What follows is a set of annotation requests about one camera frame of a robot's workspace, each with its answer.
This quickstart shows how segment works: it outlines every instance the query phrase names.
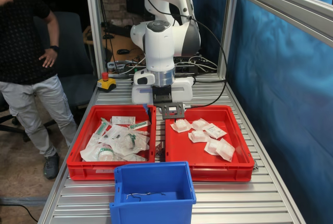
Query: wristwatch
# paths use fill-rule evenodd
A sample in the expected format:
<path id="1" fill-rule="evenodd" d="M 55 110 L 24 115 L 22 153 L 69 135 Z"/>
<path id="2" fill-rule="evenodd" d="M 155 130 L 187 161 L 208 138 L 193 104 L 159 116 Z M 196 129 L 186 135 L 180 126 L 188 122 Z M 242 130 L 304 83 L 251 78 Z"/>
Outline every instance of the wristwatch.
<path id="1" fill-rule="evenodd" d="M 53 49 L 54 51 L 56 51 L 56 53 L 59 53 L 59 46 L 50 46 L 50 49 Z"/>

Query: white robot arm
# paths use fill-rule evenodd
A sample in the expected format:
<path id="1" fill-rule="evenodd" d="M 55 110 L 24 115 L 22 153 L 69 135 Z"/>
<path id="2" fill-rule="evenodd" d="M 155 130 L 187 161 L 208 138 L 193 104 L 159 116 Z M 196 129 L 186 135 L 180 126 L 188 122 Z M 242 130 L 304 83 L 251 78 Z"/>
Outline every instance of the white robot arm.
<path id="1" fill-rule="evenodd" d="M 169 3 L 177 6 L 183 15 L 182 25 L 170 15 Z M 191 57 L 200 48 L 198 26 L 190 20 L 195 18 L 192 0 L 145 0 L 145 7 L 156 20 L 131 29 L 133 42 L 146 55 L 146 69 L 134 75 L 132 101 L 160 107 L 163 118 L 184 117 L 182 102 L 192 100 L 194 79 L 175 78 L 173 57 Z M 177 113 L 170 114 L 170 108 Z"/>

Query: black chair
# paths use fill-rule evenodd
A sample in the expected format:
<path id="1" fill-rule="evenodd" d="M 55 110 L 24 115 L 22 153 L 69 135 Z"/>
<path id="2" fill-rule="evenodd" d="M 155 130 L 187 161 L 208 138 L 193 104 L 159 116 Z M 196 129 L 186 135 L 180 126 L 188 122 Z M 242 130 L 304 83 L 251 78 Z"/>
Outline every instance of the black chair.
<path id="1" fill-rule="evenodd" d="M 0 112 L 4 112 L 4 111 L 8 110 L 8 108 L 9 108 L 9 106 L 8 106 L 7 102 L 5 101 L 5 99 L 4 99 L 4 96 L 0 92 Z M 14 118 L 12 115 L 7 115 L 7 116 L 0 117 L 0 131 L 23 134 L 23 140 L 25 142 L 29 141 L 30 139 L 29 139 L 28 135 L 25 133 L 25 131 L 23 129 L 17 129 L 17 128 L 13 128 L 13 127 L 6 126 L 6 125 L 2 124 L 5 121 L 10 120 L 12 118 Z"/>
<path id="2" fill-rule="evenodd" d="M 55 12 L 59 22 L 60 52 L 55 63 L 55 69 L 68 98 L 72 113 L 79 113 L 78 107 L 88 104 L 97 84 L 93 75 L 93 67 L 87 56 L 80 17 L 72 12 Z M 49 48 L 49 35 L 45 22 L 35 17 L 34 23 L 45 49 Z"/>

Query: blue curtain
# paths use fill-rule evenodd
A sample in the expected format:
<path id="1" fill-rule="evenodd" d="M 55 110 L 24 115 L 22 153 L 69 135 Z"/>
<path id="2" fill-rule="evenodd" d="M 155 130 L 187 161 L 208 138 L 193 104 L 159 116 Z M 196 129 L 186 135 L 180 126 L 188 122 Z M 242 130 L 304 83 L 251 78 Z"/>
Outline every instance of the blue curtain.
<path id="1" fill-rule="evenodd" d="M 333 49 L 238 0 L 228 70 L 306 222 L 333 223 Z"/>
<path id="2" fill-rule="evenodd" d="M 227 0 L 193 0 L 194 12 L 198 21 L 205 24 L 221 40 L 223 19 Z M 218 64 L 220 47 L 215 38 L 199 25 L 201 53 L 204 57 Z"/>

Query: black shirt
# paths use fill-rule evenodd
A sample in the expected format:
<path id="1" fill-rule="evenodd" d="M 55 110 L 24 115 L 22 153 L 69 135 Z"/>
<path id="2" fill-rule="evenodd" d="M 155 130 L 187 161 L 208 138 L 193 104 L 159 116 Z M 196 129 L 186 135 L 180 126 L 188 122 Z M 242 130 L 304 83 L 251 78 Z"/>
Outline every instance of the black shirt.
<path id="1" fill-rule="evenodd" d="M 0 6 L 0 81 L 29 85 L 56 73 L 44 68 L 45 53 L 33 17 L 46 18 L 49 7 L 42 0 L 14 0 Z"/>

